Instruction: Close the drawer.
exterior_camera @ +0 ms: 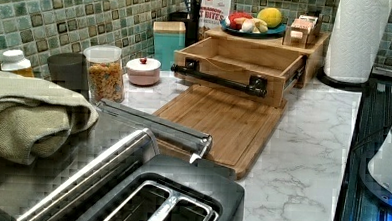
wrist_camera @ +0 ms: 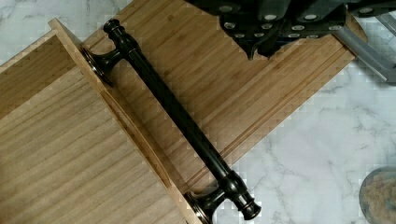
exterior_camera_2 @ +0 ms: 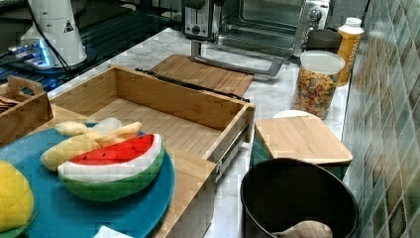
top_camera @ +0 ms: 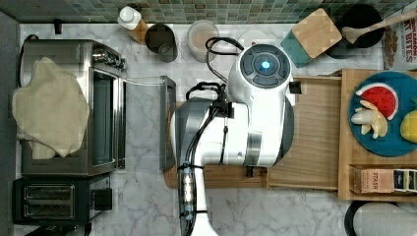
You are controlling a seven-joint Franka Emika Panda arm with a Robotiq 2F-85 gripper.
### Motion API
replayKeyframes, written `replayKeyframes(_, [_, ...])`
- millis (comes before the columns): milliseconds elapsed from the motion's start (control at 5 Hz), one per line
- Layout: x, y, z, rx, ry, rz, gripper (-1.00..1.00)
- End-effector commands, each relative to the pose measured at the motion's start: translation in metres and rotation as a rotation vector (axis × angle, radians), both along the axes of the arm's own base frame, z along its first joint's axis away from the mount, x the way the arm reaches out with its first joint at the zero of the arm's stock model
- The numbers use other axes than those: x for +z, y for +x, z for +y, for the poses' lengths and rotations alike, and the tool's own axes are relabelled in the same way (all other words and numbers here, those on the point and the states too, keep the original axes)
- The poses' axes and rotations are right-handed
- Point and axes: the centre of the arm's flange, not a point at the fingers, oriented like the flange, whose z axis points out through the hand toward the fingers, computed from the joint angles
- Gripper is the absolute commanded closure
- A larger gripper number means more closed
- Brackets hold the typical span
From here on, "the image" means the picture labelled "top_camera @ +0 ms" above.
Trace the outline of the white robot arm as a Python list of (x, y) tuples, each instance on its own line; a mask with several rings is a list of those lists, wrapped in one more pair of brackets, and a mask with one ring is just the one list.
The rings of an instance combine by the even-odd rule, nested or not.
[(178, 174), (181, 236), (216, 236), (209, 223), (204, 169), (208, 164), (270, 167), (288, 152), (294, 115), (286, 94), (287, 55), (271, 44), (245, 48), (227, 83), (199, 83), (215, 98), (191, 97), (173, 113), (170, 139)]

